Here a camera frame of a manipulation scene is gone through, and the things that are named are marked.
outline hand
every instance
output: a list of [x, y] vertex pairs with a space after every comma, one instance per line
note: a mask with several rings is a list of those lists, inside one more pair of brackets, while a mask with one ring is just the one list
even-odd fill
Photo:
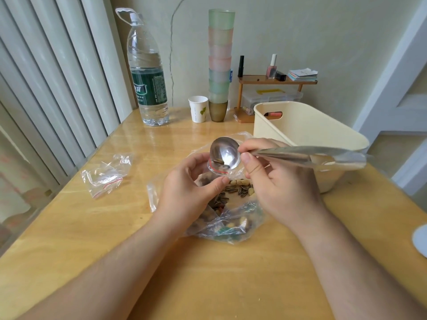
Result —
[[256, 158], [247, 151], [285, 147], [272, 139], [249, 139], [239, 147], [246, 177], [252, 179], [255, 193], [263, 209], [277, 221], [298, 232], [301, 227], [324, 213], [314, 172], [276, 159]]
[[190, 155], [164, 181], [154, 216], [174, 232], [183, 233], [205, 210], [207, 203], [230, 182], [227, 177], [218, 177], [205, 186], [195, 184], [208, 159], [209, 153]]

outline cosmetic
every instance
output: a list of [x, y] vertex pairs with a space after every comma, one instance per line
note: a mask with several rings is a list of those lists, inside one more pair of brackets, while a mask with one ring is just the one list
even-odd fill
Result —
[[245, 57], [243, 55], [240, 56], [240, 63], [239, 63], [239, 71], [238, 71], [238, 77], [243, 77], [243, 60]]
[[283, 82], [286, 80], [286, 74], [283, 74], [282, 72], [276, 71], [276, 80], [279, 80], [280, 82]]
[[267, 73], [266, 73], [267, 78], [276, 77], [276, 71], [277, 71], [276, 58], [277, 58], [277, 54], [273, 54], [273, 56], [271, 57], [270, 66], [267, 68]]

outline bottle label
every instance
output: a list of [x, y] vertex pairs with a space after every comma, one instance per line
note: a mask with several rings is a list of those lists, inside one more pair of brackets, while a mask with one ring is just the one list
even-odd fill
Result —
[[158, 105], [167, 102], [163, 71], [144, 73], [143, 69], [133, 69], [131, 73], [140, 105]]

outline bottle handle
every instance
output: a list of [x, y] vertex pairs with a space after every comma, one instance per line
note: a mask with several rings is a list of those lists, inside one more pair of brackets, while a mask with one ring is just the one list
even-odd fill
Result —
[[126, 19], [124, 19], [121, 15], [120, 15], [120, 12], [122, 12], [122, 11], [125, 11], [125, 12], [131, 12], [131, 13], [134, 13], [134, 14], [136, 14], [137, 16], [138, 16], [138, 18], [139, 18], [139, 15], [138, 15], [138, 13], [134, 10], [134, 9], [131, 9], [131, 8], [116, 8], [116, 14], [119, 16], [119, 18], [121, 19], [121, 20], [123, 20], [124, 22], [126, 22], [128, 25], [132, 25], [132, 23], [131, 22], [129, 22], [129, 21], [127, 21]]

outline cream plastic basket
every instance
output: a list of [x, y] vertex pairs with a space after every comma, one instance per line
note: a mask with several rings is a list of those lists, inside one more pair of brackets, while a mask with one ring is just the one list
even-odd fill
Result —
[[[363, 150], [366, 137], [319, 110], [301, 102], [267, 102], [254, 107], [254, 137], [272, 138], [290, 146], [324, 146]], [[267, 120], [264, 114], [282, 112], [282, 117]], [[315, 172], [321, 193], [334, 187], [343, 171]]]

